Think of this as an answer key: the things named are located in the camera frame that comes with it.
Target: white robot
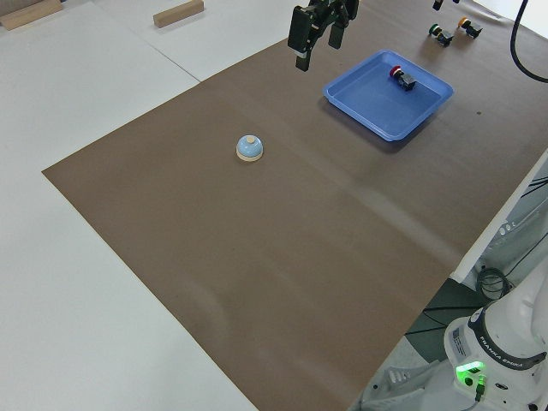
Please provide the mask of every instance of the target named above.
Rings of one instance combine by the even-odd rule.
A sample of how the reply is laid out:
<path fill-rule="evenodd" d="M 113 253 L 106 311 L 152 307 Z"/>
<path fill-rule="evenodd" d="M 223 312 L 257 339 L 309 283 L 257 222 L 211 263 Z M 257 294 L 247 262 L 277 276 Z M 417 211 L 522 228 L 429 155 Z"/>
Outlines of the white robot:
<path fill-rule="evenodd" d="M 444 335 L 448 360 L 391 367 L 362 411 L 548 411 L 548 256 L 509 294 Z"/>

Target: plastic tray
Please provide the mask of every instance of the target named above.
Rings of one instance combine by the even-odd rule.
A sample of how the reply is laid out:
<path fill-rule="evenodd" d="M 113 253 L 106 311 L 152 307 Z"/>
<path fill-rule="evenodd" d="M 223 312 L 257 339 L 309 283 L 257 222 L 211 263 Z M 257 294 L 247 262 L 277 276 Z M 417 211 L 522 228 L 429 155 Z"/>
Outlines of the plastic tray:
<path fill-rule="evenodd" d="M 390 77 L 400 65 L 417 83 L 406 92 Z M 390 50 L 373 54 L 324 87 L 336 107 L 387 141 L 404 139 L 453 95 L 453 87 Z"/>

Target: wooden block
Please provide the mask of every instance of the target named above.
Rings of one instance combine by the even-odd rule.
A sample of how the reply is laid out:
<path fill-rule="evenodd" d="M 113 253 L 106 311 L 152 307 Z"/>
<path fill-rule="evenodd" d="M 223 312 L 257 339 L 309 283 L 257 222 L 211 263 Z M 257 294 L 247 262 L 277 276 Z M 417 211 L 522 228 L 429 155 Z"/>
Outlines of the wooden block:
<path fill-rule="evenodd" d="M 165 27 L 168 24 L 175 23 L 176 21 L 186 19 L 191 15 L 197 15 L 204 11 L 203 0 L 191 0 L 188 3 L 176 6 L 173 9 L 165 10 L 162 13 L 154 15 L 154 25 L 156 27 Z"/>
<path fill-rule="evenodd" d="M 63 6 L 61 5 L 60 0 L 43 0 L 32 6 L 1 16 L 0 23 L 2 23 L 6 29 L 12 30 L 30 23 L 31 21 L 56 13 L 62 9 Z"/>

